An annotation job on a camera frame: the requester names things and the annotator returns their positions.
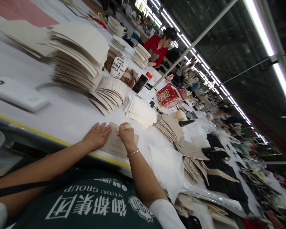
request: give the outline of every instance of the ceiling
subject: ceiling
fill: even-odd
[[[230,0],[159,0],[172,19],[192,43]],[[286,0],[268,1],[283,48],[286,52]],[[152,10],[163,23],[169,24]],[[186,46],[178,42],[183,52]],[[242,73],[268,58],[242,0],[195,46],[221,82]],[[286,141],[286,99],[271,67],[271,61],[253,67],[224,84],[246,114],[252,113]]]

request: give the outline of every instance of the red shirt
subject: red shirt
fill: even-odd
[[[167,53],[167,48],[160,48],[160,49],[158,49],[158,45],[159,45],[160,40],[161,40],[160,37],[158,37],[157,35],[153,35],[144,45],[144,48],[146,50],[148,50],[151,47],[153,47],[153,51],[155,53],[157,53],[157,54],[160,54],[159,59],[156,61],[156,66],[155,67],[158,67],[161,64],[165,54]]]

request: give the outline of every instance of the dark green apron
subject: dark green apron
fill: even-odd
[[[73,168],[54,183],[13,229],[162,228],[123,176]]]

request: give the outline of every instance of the black hair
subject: black hair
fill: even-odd
[[[232,109],[232,108],[219,107],[218,109],[220,109],[220,110],[223,111],[224,113],[228,113],[228,114],[232,114],[232,113],[233,113],[233,109]]]
[[[166,39],[171,39],[171,41],[175,41],[177,39],[177,32],[176,32],[175,28],[168,27],[163,31],[162,38],[164,36],[166,36]]]

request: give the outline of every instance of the bracelet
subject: bracelet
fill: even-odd
[[[140,151],[140,150],[138,149],[138,150],[134,151],[133,153],[127,155],[127,157],[130,157],[130,156],[132,156],[132,155],[135,155],[135,154],[138,153],[139,151]]]

